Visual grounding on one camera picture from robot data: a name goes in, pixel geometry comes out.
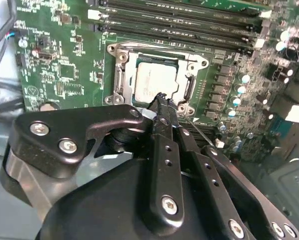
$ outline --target ram slot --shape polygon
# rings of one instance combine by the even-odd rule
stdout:
[[[256,33],[239,29],[220,23],[211,24],[206,21],[199,21],[184,17],[172,17],[164,14],[153,14],[148,12],[135,12],[123,9],[108,9],[106,14],[108,21],[136,21],[152,26],[171,27],[187,31],[196,31],[206,34],[223,36],[233,39],[248,39],[257,37]]]
[[[257,21],[258,19],[255,17],[244,17],[232,12],[225,12],[188,4],[166,2],[163,0],[107,0],[104,7],[167,14],[169,16],[201,20],[213,24],[218,23],[237,26],[244,30],[246,30],[246,26],[253,29],[253,25],[255,23],[259,24],[259,21]]]
[[[240,53],[247,52],[247,54],[253,52],[249,45],[233,41],[233,39],[220,39],[218,37],[206,34],[200,34],[200,36],[195,36],[192,33],[190,36],[186,36],[185,33],[175,33],[175,29],[171,29],[173,32],[166,32],[164,29],[158,29],[157,27],[154,27],[153,29],[151,29],[150,27],[142,27],[139,24],[135,24],[134,22],[130,23],[129,25],[127,25],[126,22],[122,24],[108,22],[92,24],[92,26],[90,26],[90,30],[94,32],[108,32],[122,35],[147,37],[155,40],[172,41],[180,44],[195,44],[196,46],[201,47],[215,47],[218,49],[232,50]]]

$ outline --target dimm slot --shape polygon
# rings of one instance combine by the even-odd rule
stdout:
[[[235,51],[241,54],[249,55],[251,56],[253,53],[253,49],[250,47],[241,47],[241,46],[234,46],[234,45],[228,45],[228,44],[218,44],[213,41],[204,41],[197,38],[186,38],[183,36],[176,36],[176,35],[168,35],[168,34],[158,34],[157,32],[151,32],[151,31],[144,31],[137,28],[126,28],[124,26],[120,25],[106,25],[103,24],[91,24],[89,29],[93,32],[109,32],[109,33],[116,33],[124,35],[133,35],[133,36],[139,36],[139,37],[149,37],[156,40],[162,40],[162,41],[169,41],[173,42],[175,44],[181,44],[181,45],[188,45],[187,47],[190,48],[197,48],[197,47],[205,47],[205,48],[218,48],[226,51]]]
[[[244,17],[232,12],[209,9],[182,3],[166,2],[163,0],[108,0],[104,7],[121,8],[125,10],[152,12],[157,14],[167,14],[169,16],[184,17],[209,23],[227,24],[246,29],[246,25],[251,27],[257,22],[255,17]]]
[[[137,21],[144,24],[160,27],[170,27],[183,29],[186,31],[195,31],[205,34],[216,35],[220,37],[228,37],[241,40],[242,38],[256,38],[257,34],[241,30],[239,28],[224,24],[210,24],[204,21],[191,20],[189,18],[169,17],[167,15],[155,15],[145,12],[133,12],[116,9],[108,11],[108,21]]]

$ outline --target electrolytic capacitor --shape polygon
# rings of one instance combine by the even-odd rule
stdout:
[[[277,79],[285,84],[287,84],[290,81],[290,79],[285,74],[278,75]]]
[[[220,130],[222,132],[226,130],[226,126],[224,125],[224,122],[222,122],[222,121],[217,124],[217,128],[218,128],[218,130]]]
[[[265,105],[265,104],[268,103],[268,100],[266,99],[265,96],[257,95],[257,96],[256,96],[256,99],[257,99],[260,103],[262,103],[263,105]]]
[[[235,117],[235,115],[236,115],[236,112],[235,112],[235,110],[233,109],[233,108],[228,108],[228,109],[226,109],[226,113],[227,113],[227,115],[229,116],[229,117]]]
[[[240,80],[243,84],[247,84],[251,80],[251,77],[248,74],[242,74]]]
[[[246,87],[243,85],[236,85],[235,90],[238,94],[244,94],[246,92]]]
[[[239,146],[242,143],[240,136],[234,137],[233,141],[234,141],[235,146]]]
[[[262,113],[265,116],[265,118],[268,120],[272,120],[274,118],[274,114],[267,109],[263,109]]]
[[[287,68],[287,67],[283,67],[282,70],[281,70],[281,72],[282,72],[283,74],[285,74],[286,76],[288,76],[288,77],[290,77],[290,76],[293,75],[293,70],[292,70],[292,69],[289,69],[289,68]]]
[[[241,99],[239,99],[238,96],[232,96],[230,98],[231,103],[233,104],[234,107],[238,107],[241,104]]]

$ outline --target mounting screw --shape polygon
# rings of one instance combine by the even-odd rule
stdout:
[[[78,146],[72,140],[62,140],[59,142],[58,147],[66,154],[73,154],[78,149]]]
[[[273,229],[277,235],[279,235],[281,238],[285,237],[285,233],[276,222],[272,222],[271,225],[273,226]]]
[[[215,155],[215,156],[218,155],[218,152],[213,147],[210,147],[209,150],[213,155]]]
[[[37,135],[37,136],[45,136],[46,134],[48,134],[50,132],[50,129],[48,126],[46,126],[43,123],[33,123],[30,127],[29,127],[30,131]]]
[[[167,212],[170,215],[175,215],[178,211],[178,206],[176,205],[176,202],[168,196],[165,196],[161,199],[161,205],[165,212]]]
[[[136,111],[135,109],[131,109],[129,110],[129,113],[132,114],[135,118],[139,117],[139,113],[138,111]]]
[[[164,124],[164,125],[166,125],[166,126],[169,125],[169,122],[168,122],[164,117],[161,117],[159,120],[160,120],[160,122],[161,122],[162,124]]]
[[[238,237],[239,239],[244,238],[243,228],[241,227],[241,225],[238,224],[237,221],[233,219],[229,220],[229,227],[236,237]]]
[[[293,231],[293,229],[289,225],[284,224],[284,228],[289,233],[289,235],[291,235],[293,238],[296,238],[296,233]]]
[[[182,131],[186,136],[190,135],[190,132],[187,129],[183,128]]]

